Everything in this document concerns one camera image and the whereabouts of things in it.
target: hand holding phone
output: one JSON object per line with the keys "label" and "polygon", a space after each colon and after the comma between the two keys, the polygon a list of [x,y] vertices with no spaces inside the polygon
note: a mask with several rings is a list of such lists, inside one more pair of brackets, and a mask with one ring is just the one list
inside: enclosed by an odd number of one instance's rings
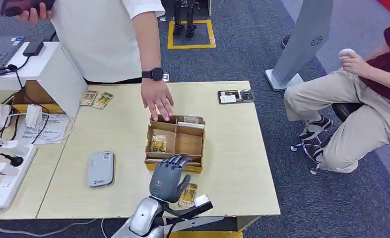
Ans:
{"label": "hand holding phone", "polygon": [[1,16],[20,16],[20,20],[37,23],[37,19],[50,19],[55,0],[4,0]]}
{"label": "hand holding phone", "polygon": [[38,20],[50,20],[53,17],[53,12],[50,10],[47,10],[46,5],[44,3],[40,3],[39,10],[36,8],[31,8],[29,11],[23,11],[19,16],[18,19],[20,21],[28,21],[32,24],[36,24]]}

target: chair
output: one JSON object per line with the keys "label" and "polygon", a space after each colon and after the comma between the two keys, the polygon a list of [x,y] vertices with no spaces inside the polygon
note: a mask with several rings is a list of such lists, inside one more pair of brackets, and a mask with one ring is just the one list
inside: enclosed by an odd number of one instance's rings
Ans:
{"label": "chair", "polygon": [[[332,109],[334,110],[335,115],[342,121],[345,122],[347,117],[358,110],[363,104],[359,103],[334,103],[332,105]],[[329,134],[324,140],[320,138],[320,135],[316,136],[314,140],[317,142],[316,144],[310,144],[310,141],[302,141],[301,143],[297,145],[292,145],[290,147],[291,151],[296,152],[297,148],[302,147],[303,150],[305,151],[306,156],[308,156],[311,160],[313,153],[310,153],[308,148],[314,148],[314,149],[320,149],[322,147],[325,147],[327,142],[331,139],[333,133]],[[318,173],[320,164],[317,163],[317,165],[314,168],[311,168],[309,171],[311,174],[316,175]]]}

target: table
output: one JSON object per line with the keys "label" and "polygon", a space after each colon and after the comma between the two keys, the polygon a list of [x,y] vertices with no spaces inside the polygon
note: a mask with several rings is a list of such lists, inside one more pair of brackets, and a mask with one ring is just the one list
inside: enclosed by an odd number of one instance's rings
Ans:
{"label": "table", "polygon": [[[189,173],[191,182],[198,184],[197,194],[206,193],[214,205],[202,216],[241,217],[242,227],[258,216],[280,214],[255,105],[220,105],[217,99],[218,90],[247,89],[249,82],[168,85],[175,115],[202,116],[206,121],[204,169],[201,174]],[[109,92],[114,98],[102,111],[80,109],[39,219],[129,217],[149,195],[152,172],[143,162],[149,111],[143,108],[139,85],[98,85],[89,90]],[[87,187],[87,158],[104,150],[115,153],[115,181]]]}
{"label": "table", "polygon": [[[0,91],[0,103],[10,96],[13,91]],[[4,132],[4,138],[12,135],[14,121]],[[29,168],[27,175],[12,203],[10,209],[0,213],[0,219],[34,219],[40,210],[52,175],[58,164],[66,139],[59,144],[38,145],[36,156]],[[0,162],[7,162],[0,157]]]}

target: khaki pants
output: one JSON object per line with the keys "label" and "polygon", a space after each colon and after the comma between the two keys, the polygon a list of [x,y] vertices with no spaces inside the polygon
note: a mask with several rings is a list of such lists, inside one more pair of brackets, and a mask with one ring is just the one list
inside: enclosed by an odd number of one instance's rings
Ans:
{"label": "khaki pants", "polygon": [[288,88],[284,96],[290,121],[315,119],[332,103],[363,103],[338,128],[324,150],[321,168],[350,173],[368,152],[390,144],[390,100],[342,69]]}

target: white t-shirt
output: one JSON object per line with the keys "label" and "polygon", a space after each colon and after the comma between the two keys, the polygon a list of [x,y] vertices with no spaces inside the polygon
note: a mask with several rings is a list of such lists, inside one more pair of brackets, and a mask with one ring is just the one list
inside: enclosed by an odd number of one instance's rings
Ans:
{"label": "white t-shirt", "polygon": [[93,82],[141,77],[132,19],[165,13],[160,0],[56,0],[52,23],[70,61]]}

